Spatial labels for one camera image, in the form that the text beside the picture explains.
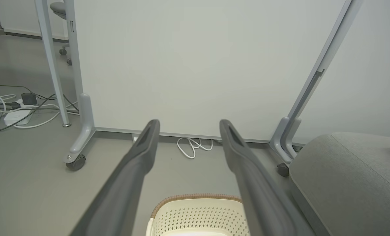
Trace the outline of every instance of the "black power adapter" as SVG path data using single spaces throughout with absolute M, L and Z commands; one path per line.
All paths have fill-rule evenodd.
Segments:
M 34 93 L 22 93 L 22 100 L 24 105 L 38 104 L 38 101 L 36 100 L 36 94 Z

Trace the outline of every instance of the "gray floor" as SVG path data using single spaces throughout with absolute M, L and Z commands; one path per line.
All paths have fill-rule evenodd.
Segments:
M 57 49 L 62 44 L 54 45 Z M 65 63 L 66 58 L 57 54 L 64 93 L 75 101 L 72 68 Z M 44 96 L 54 93 L 42 41 L 0 36 L 0 85 L 23 85 Z M 0 87 L 0 95 L 23 92 L 21 88 Z M 54 112 L 39 111 L 29 124 L 39 124 Z M 84 151 L 85 166 L 71 172 L 62 157 L 80 131 L 80 120 L 74 115 L 69 117 L 72 126 L 68 128 L 61 127 L 61 118 L 57 117 L 41 127 L 0 132 L 0 235 L 68 235 L 132 145 L 130 134 L 97 132 Z M 212 151 L 198 150 L 196 158 L 190 160 L 177 149 L 176 140 L 160 139 L 155 164 L 144 180 L 134 236 L 145 234 L 153 208 L 166 197 L 191 193 L 239 195 L 220 145 L 214 143 Z M 183 148 L 190 151 L 188 144 Z M 252 144 L 252 148 L 287 191 L 287 179 L 276 174 L 279 161 L 269 146 Z

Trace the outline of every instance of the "metal foot base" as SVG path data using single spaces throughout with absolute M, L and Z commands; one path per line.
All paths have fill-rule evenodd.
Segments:
M 84 165 L 86 159 L 83 155 L 80 155 L 80 152 L 95 133 L 90 96 L 82 93 L 80 94 L 79 100 L 80 116 L 82 117 L 81 133 L 71 146 L 69 152 L 63 158 L 64 163 L 68 164 L 67 167 L 69 169 L 73 168 L 74 170 L 78 170 Z M 79 158 L 84 158 L 84 160 L 80 160 L 78 163 L 73 164 L 75 161 L 78 161 Z
M 301 123 L 301 119 L 295 119 L 291 128 L 286 130 L 288 121 L 288 116 L 281 119 L 275 130 L 275 133 L 271 138 L 271 141 L 269 142 L 271 148 L 284 161 L 286 165 L 289 165 L 297 155 L 293 149 L 291 141 Z

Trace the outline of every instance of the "black cable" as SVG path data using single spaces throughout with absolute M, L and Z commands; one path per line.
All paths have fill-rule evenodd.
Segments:
M 27 117 L 29 117 L 30 115 L 32 115 L 33 113 L 35 113 L 35 112 L 36 112 L 44 103 L 46 103 L 51 97 L 54 97 L 54 96 L 55 96 L 55 94 L 51 95 L 50 97 L 48 97 L 47 99 L 45 99 L 45 101 L 43 101 L 37 108 L 33 109 L 33 111 L 32 111 L 31 113 L 29 113 L 29 115 L 23 117 L 21 120 L 15 122 L 15 123 L 13 123 L 13 124 L 11 124 L 11 125 L 9 125 L 9 126 L 6 126 L 6 127 L 4 127 L 4 128 L 1 128 L 0 131 L 5 130 L 5 129 L 7 129 L 7 128 L 10 128 L 10 127 L 16 125 L 17 123 L 21 122 L 22 120 L 26 119 Z
M 65 100 L 67 100 L 67 102 L 68 103 L 70 103 L 71 104 L 71 106 L 73 106 L 78 112 L 80 112 L 79 110 L 78 110 L 78 108 L 77 107 L 75 107 L 74 106 L 74 104 L 73 103 L 71 103 L 69 100 L 68 100 L 68 98 L 67 97 L 65 97 L 65 95 L 64 95 L 64 98 L 65 98 Z
M 45 99 L 46 99 L 46 97 L 44 97 L 44 96 L 42 96 L 42 95 L 39 95 L 39 94 L 36 94 L 36 97 L 39 98 L 39 99 L 42 99 L 42 100 L 45 100 Z M 55 100 L 55 99 L 57 99 L 57 98 L 56 98 L 56 97 L 53 97 L 53 98 L 48 99 L 48 100 Z
M 21 85 L 0 85 L 0 87 L 22 87 L 22 88 L 26 88 L 25 86 L 21 86 Z
M 21 109 L 21 110 L 34 110 L 35 108 L 25 108 L 25 109 Z M 54 109 L 54 110 L 60 110 L 58 108 L 39 108 L 39 109 Z M 76 114 L 79 114 L 78 112 L 76 112 L 75 110 L 69 110 L 67 112 L 70 112 L 70 113 L 76 113 Z

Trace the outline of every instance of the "whiteboard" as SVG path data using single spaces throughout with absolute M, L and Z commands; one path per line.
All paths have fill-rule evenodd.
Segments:
M 75 0 L 83 90 L 100 130 L 270 140 L 344 0 Z
M 390 136 L 390 0 L 366 0 L 300 115 L 293 141 L 336 131 Z

